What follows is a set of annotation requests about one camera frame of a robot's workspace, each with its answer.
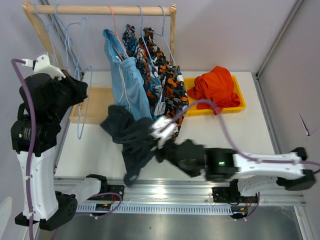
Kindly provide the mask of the blue hanger of dark shorts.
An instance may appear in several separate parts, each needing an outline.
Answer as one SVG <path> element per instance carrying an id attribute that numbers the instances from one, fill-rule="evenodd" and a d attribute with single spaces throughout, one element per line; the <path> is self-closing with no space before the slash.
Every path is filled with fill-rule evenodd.
<path id="1" fill-rule="evenodd" d="M 77 55 L 73 53 L 72 46 L 73 46 L 73 39 L 71 36 L 69 36 L 69 30 L 73 26 L 82 26 L 83 27 L 83 32 L 82 36 L 80 38 L 80 47 L 78 50 Z M 82 84 L 85 84 L 86 82 L 83 81 L 83 69 L 80 66 L 80 60 L 84 48 L 84 43 L 85 43 L 85 37 L 87 33 L 87 27 L 88 27 L 88 21 L 85 17 L 82 17 L 80 21 L 72 22 L 67 25 L 66 32 L 67 35 L 65 37 L 65 48 L 67 52 L 67 57 L 72 60 L 72 63 L 74 65 L 74 74 L 73 77 L 76 80 L 79 80 Z M 87 120 L 87 115 L 88 115 L 88 108 L 89 108 L 89 102 L 90 102 L 90 93 L 92 90 L 92 79 L 93 79 L 93 68 L 91 65 L 89 65 L 85 70 L 88 70 L 90 73 L 90 80 L 89 80 L 89 85 L 87 86 L 89 90 L 89 94 L 87 94 L 87 89 L 85 90 L 85 99 L 82 100 L 80 103 L 77 103 L 76 109 L 78 111 L 78 116 L 77 116 L 77 122 L 76 122 L 76 136 L 78 140 L 82 139 L 86 120 Z"/>

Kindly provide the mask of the pink wire hanger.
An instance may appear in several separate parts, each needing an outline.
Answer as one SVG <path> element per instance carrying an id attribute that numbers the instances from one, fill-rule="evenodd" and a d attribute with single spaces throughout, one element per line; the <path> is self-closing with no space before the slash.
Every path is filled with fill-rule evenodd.
<path id="1" fill-rule="evenodd" d="M 118 35 L 118 31 L 117 31 L 117 25 L 116 25 L 116 18 L 115 18 L 115 14 L 114 14 L 114 11 L 113 11 L 113 8 L 110 6 L 110 5 L 107 5 L 107 7 L 109 8 L 110 12 L 111 12 L 111 15 L 112 15 L 112 19 L 113 19 L 113 28 L 114 28 L 114 32 L 115 32 L 115 36 L 117 38 L 117 40 L 119 41 L 124 53 L 125 53 L 125 56 L 127 58 L 129 58 L 128 54 L 127 54 L 127 50 L 125 49 L 124 45 L 123 45 L 123 42 L 122 40 L 120 40 L 119 38 L 119 35 Z"/>

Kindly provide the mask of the blue hanger of patterned shorts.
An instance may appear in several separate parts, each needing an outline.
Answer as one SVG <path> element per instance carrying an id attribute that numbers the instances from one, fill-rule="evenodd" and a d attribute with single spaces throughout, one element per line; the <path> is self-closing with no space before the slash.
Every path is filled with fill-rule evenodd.
<path id="1" fill-rule="evenodd" d="M 141 17 L 141 20 L 140 20 L 140 33 L 139 33 L 139 34 L 140 34 L 140 37 L 141 37 L 142 42 L 143 42 L 143 44 L 144 44 L 144 47 L 145 47 L 145 49 L 146 49 L 148 58 L 149 58 L 149 60 L 151 61 L 151 65 L 154 67 L 154 64 L 153 64 L 153 62 L 152 62 L 152 58 L 151 58 L 150 52 L 149 52 L 149 50 L 148 50 L 148 46 L 147 46 L 146 41 L 145 41 L 144 33 L 143 33 L 143 17 L 144 17 L 144 16 L 143 16 L 143 10 L 142 10 L 142 7 L 141 7 L 140 5 L 137 5 L 136 7 L 139 9 L 140 17 Z"/>

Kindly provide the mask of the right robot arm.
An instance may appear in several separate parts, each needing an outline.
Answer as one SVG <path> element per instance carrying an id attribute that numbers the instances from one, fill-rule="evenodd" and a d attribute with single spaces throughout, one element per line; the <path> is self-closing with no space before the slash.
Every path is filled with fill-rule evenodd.
<path id="1" fill-rule="evenodd" d="M 203 175 L 208 182 L 229 182 L 228 196 L 234 202 L 265 190 L 304 191 L 316 183 L 315 172 L 305 167 L 303 147 L 283 154 L 252 154 L 206 148 L 187 139 L 180 144 L 167 140 L 153 150 L 158 162 L 167 160 L 191 178 Z"/>

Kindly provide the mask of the light blue shorts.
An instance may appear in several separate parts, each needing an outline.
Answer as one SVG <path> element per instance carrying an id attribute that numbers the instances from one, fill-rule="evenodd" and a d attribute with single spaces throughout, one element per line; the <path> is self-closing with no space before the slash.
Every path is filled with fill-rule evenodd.
<path id="1" fill-rule="evenodd" d="M 127 55 L 116 33 L 105 29 L 102 35 L 105 38 L 104 52 L 111 68 L 111 85 L 115 104 L 128 110 L 135 120 L 151 118 L 144 81 L 136 67 L 136 59 Z"/>

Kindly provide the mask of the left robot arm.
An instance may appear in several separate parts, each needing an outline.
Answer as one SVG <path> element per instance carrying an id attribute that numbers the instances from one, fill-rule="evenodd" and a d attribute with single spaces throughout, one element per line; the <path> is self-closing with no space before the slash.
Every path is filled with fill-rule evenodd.
<path id="1" fill-rule="evenodd" d="M 19 94 L 23 100 L 17 120 L 11 127 L 12 148 L 17 154 L 24 185 L 24 209 L 15 223 L 32 226 L 39 223 L 45 231 L 53 231 L 68 223 L 78 205 L 94 196 L 108 196 L 107 178 L 89 174 L 76 186 L 56 191 L 54 161 L 57 135 L 67 110 L 87 98 L 88 85 L 65 74 L 52 77 L 36 73 L 22 81 Z"/>

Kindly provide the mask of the blue orange patterned shorts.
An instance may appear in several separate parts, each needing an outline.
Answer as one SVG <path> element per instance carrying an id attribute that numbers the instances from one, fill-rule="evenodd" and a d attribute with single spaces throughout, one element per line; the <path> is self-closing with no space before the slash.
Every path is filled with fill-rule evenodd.
<path id="1" fill-rule="evenodd" d="M 135 58 L 136 68 L 143 79 L 143 88 L 149 102 L 151 117 L 156 120 L 164 115 L 166 109 L 164 91 L 158 70 L 150 59 L 150 53 L 143 38 L 136 37 L 134 26 L 125 25 L 122 43 L 127 55 Z"/>

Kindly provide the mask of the dark grey shorts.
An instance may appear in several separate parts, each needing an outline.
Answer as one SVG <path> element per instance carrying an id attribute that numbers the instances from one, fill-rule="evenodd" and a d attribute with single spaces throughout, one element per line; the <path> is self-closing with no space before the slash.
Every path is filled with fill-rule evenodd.
<path id="1" fill-rule="evenodd" d="M 100 124 L 114 143 L 122 145 L 126 170 L 123 182 L 128 187 L 135 184 L 141 169 L 154 157 L 154 138 L 150 135 L 153 123 L 149 117 L 134 119 L 124 106 L 110 105 L 107 118 Z"/>

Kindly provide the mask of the blue hanger of orange shorts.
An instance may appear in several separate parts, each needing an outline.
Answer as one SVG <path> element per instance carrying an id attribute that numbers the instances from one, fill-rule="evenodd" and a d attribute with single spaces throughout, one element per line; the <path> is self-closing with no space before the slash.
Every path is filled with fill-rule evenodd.
<path id="1" fill-rule="evenodd" d="M 73 65 L 74 65 L 74 74 L 73 77 L 76 80 L 82 80 L 82 69 L 80 67 L 80 57 L 82 54 L 82 47 L 83 47 L 83 42 L 84 42 L 84 37 L 86 34 L 86 30 L 87 30 L 87 19 L 85 17 L 83 17 L 80 21 L 76 21 L 76 22 L 71 22 L 68 23 L 67 25 L 63 22 L 63 20 L 60 18 L 60 14 L 58 13 L 58 6 L 59 4 L 56 4 L 54 6 L 54 17 L 56 19 L 57 24 L 62 27 L 62 33 L 64 34 L 64 46 L 65 46 L 65 54 L 66 54 L 66 64 L 67 64 L 67 68 L 70 71 L 70 61 L 72 61 Z M 84 25 L 84 33 L 82 34 L 82 39 L 81 39 L 81 45 L 80 45 L 80 49 L 78 52 L 78 55 L 76 56 L 72 47 L 74 45 L 73 43 L 73 39 L 70 36 L 69 32 L 70 29 L 74 26 L 82 26 Z"/>

